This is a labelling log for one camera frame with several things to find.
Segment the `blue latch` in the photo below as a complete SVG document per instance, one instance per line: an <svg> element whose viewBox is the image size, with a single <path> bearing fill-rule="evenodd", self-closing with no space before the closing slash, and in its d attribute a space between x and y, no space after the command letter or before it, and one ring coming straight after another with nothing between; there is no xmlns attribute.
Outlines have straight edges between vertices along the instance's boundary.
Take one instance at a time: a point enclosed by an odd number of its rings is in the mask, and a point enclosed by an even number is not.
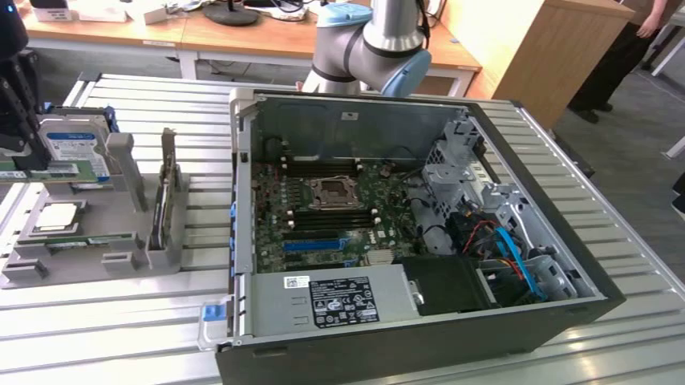
<svg viewBox="0 0 685 385"><path fill-rule="evenodd" d="M223 321L226 319L226 305L207 305L202 308L204 322Z"/></svg>

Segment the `slotted aluminum table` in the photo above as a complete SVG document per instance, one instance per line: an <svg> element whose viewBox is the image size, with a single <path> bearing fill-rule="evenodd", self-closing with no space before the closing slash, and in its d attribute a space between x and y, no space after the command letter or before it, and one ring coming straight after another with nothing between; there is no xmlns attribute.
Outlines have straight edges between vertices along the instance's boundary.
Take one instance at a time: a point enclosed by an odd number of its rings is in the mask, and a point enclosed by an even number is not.
<svg viewBox="0 0 685 385"><path fill-rule="evenodd" d="M196 321L202 304L222 298L228 286L227 106L235 86L123 75L77 82L67 104L116 108L119 127L135 137L133 156L143 172L159 169L163 128L179 134L176 153L183 171L191 173L183 267L176 275L159 278L0 291L0 383L220 383L214 353L196 348ZM364 383L682 383L682 283L527 114L509 102L482 101L481 106L627 301L529 355ZM489 160L507 181L494 154ZM0 205L5 253L40 189L40 184L16 184ZM455 349L466 348L455 343Z"/></svg>

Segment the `motherboard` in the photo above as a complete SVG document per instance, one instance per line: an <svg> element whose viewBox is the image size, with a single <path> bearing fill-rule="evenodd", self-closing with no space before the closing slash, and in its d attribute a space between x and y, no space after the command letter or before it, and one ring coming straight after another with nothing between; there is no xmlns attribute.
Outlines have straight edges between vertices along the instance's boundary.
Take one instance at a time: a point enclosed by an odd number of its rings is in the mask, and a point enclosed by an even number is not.
<svg viewBox="0 0 685 385"><path fill-rule="evenodd" d="M390 264L425 245L390 161L255 164L258 273Z"/></svg>

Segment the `blue cable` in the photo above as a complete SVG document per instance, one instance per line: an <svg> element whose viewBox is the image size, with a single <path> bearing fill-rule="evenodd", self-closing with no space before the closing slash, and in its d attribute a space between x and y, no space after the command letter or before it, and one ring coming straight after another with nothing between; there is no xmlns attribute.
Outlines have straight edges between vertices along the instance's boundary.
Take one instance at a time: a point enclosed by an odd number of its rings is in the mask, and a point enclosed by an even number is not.
<svg viewBox="0 0 685 385"><path fill-rule="evenodd" d="M505 228L498 227L495 231L499 233L502 238L505 239L505 243L510 248L511 253L514 254L515 263L518 263L518 266L521 268L521 272L523 273L523 278L526 279L527 286L531 288L531 292L535 293L535 295L541 298L541 300L546 300L547 296L545 293L539 290L539 287L537 287L535 278L533 278L531 274L527 272L526 265L523 264L523 258L521 258L521 254L518 253L518 249L514 245L514 240L511 239L511 236L506 232Z"/></svg>

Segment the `blue pcie slot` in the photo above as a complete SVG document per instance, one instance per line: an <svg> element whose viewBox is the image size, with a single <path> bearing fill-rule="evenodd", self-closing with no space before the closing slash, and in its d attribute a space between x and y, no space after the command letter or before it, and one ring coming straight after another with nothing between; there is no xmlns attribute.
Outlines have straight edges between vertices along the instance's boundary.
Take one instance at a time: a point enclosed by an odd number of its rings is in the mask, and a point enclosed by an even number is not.
<svg viewBox="0 0 685 385"><path fill-rule="evenodd" d="M318 251L336 250L343 251L347 246L348 238L340 238L330 241L296 241L283 243L283 251Z"/></svg>

